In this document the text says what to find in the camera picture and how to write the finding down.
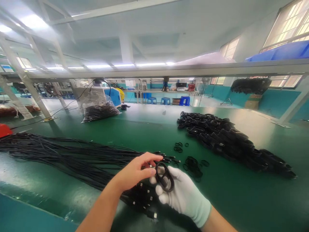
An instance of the red object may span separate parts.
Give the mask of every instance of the red object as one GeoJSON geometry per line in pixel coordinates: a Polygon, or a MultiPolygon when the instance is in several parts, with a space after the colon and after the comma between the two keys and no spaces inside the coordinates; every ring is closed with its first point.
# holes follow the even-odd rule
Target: red object
{"type": "Polygon", "coordinates": [[[13,134],[10,128],[5,124],[0,124],[0,138],[13,134]]]}
{"type": "Polygon", "coordinates": [[[188,84],[188,91],[194,91],[195,90],[195,84],[188,84]]]}

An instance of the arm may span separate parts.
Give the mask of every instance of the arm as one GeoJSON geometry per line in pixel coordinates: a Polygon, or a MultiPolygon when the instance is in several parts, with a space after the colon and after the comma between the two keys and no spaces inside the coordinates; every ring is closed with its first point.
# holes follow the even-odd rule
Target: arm
{"type": "Polygon", "coordinates": [[[237,232],[237,230],[235,230],[213,206],[210,215],[201,230],[202,232],[237,232]]]}
{"type": "MultiPolygon", "coordinates": [[[[211,205],[190,177],[180,169],[168,166],[174,179],[174,190],[166,193],[160,185],[155,191],[162,204],[168,204],[178,213],[190,217],[202,232],[237,232],[211,205]]],[[[156,183],[154,177],[150,178],[152,184],[156,183]]]]}
{"type": "Polygon", "coordinates": [[[107,184],[76,232],[110,231],[123,191],[131,189],[143,179],[154,176],[155,169],[149,168],[148,163],[155,166],[154,161],[162,159],[162,156],[149,152],[134,158],[107,184]]]}

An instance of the forearm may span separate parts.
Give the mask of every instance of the forearm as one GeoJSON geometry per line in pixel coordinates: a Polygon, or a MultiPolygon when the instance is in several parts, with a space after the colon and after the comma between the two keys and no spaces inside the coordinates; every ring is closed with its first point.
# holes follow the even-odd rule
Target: forearm
{"type": "Polygon", "coordinates": [[[210,215],[201,230],[202,232],[237,232],[214,207],[212,207],[210,215]]]}
{"type": "Polygon", "coordinates": [[[108,232],[111,229],[122,191],[111,180],[76,232],[108,232]]]}

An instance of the ceiling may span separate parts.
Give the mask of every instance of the ceiling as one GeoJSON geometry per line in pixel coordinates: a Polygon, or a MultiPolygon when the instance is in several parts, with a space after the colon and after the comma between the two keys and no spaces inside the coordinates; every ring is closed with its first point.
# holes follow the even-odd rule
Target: ceiling
{"type": "Polygon", "coordinates": [[[32,33],[35,43],[40,40],[38,48],[44,59],[56,56],[54,41],[57,40],[70,64],[74,65],[76,62],[76,65],[80,65],[178,62],[218,51],[249,25],[284,6],[287,0],[179,0],[53,26],[44,26],[42,22],[41,27],[33,27],[33,21],[39,23],[43,19],[51,24],[65,16],[135,1],[46,2],[47,0],[1,2],[0,25],[15,27],[11,27],[13,30],[6,33],[7,39],[11,40],[11,44],[14,43],[15,50],[19,45],[24,49],[27,46],[31,49],[29,39],[16,26],[16,23],[22,22],[25,25],[21,26],[32,33]]]}

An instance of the yellow object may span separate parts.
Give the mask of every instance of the yellow object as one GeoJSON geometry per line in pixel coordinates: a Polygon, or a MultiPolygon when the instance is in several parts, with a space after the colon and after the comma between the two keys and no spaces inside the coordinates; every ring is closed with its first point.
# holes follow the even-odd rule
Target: yellow object
{"type": "Polygon", "coordinates": [[[124,94],[124,92],[121,90],[121,89],[119,89],[119,88],[116,88],[118,91],[119,91],[119,93],[120,93],[120,98],[121,98],[121,101],[124,101],[125,100],[125,94],[124,94]]]}

